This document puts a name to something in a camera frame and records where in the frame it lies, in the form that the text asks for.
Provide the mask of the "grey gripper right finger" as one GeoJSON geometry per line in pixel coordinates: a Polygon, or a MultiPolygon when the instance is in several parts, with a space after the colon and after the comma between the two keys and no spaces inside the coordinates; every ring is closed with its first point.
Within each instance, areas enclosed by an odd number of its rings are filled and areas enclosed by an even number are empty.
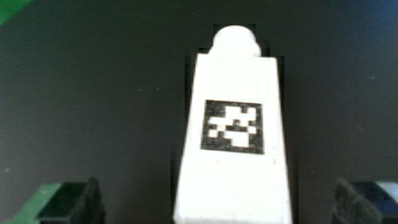
{"type": "Polygon", "coordinates": [[[398,224],[396,181],[338,181],[333,224],[398,224]]]}

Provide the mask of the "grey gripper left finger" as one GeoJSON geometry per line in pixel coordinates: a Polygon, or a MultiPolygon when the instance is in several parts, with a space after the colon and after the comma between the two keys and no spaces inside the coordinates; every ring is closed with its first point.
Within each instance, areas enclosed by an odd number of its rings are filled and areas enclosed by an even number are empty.
{"type": "Polygon", "coordinates": [[[46,183],[7,224],[105,224],[100,182],[46,183]]]}

